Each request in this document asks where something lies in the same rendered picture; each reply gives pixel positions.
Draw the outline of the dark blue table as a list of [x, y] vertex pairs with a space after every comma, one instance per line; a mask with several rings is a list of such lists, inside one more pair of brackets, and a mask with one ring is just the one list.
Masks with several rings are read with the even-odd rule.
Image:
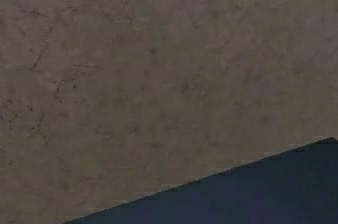
[[64, 224], [338, 224], [327, 138]]

